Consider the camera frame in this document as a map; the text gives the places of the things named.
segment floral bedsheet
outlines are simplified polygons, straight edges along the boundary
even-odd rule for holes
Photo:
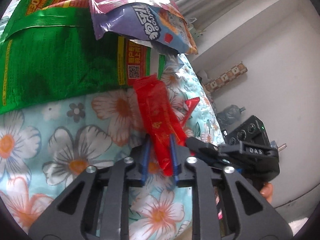
[[[178,119],[200,102],[184,130],[223,144],[209,100],[184,55],[162,75]],[[0,196],[25,232],[88,165],[108,167],[141,145],[144,129],[133,89],[51,102],[0,116]],[[174,239],[192,219],[191,188],[176,188],[151,155],[145,187],[130,189],[130,240]]]

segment qr code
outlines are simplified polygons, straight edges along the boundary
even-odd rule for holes
[[[140,66],[128,65],[128,76],[129,79],[140,78]]]

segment human hand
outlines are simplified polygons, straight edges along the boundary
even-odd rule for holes
[[[262,190],[260,190],[260,194],[271,204],[273,195],[273,185],[268,182],[264,183]]]

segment red plastic packet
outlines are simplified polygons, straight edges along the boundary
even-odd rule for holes
[[[175,134],[177,143],[184,145],[185,135],[168,100],[165,84],[155,75],[141,78],[133,84],[143,124],[150,134],[160,167],[166,176],[172,175],[169,135]]]
[[[191,113],[193,112],[193,110],[196,108],[197,104],[200,102],[200,97],[197,98],[191,98],[191,99],[187,99],[185,101],[187,107],[188,107],[188,112],[186,114],[186,116],[181,120],[180,124],[182,127],[184,127],[184,125],[186,124],[186,122],[188,121],[189,117],[191,116]]]

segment white wall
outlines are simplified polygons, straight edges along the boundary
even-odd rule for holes
[[[279,23],[298,8],[299,0],[244,0],[210,24],[196,40],[198,55],[188,55],[192,67],[210,70]]]
[[[280,153],[273,205],[299,197],[320,182],[320,35],[296,11],[208,72],[217,77],[243,62],[248,73],[213,93],[217,109],[245,106]]]

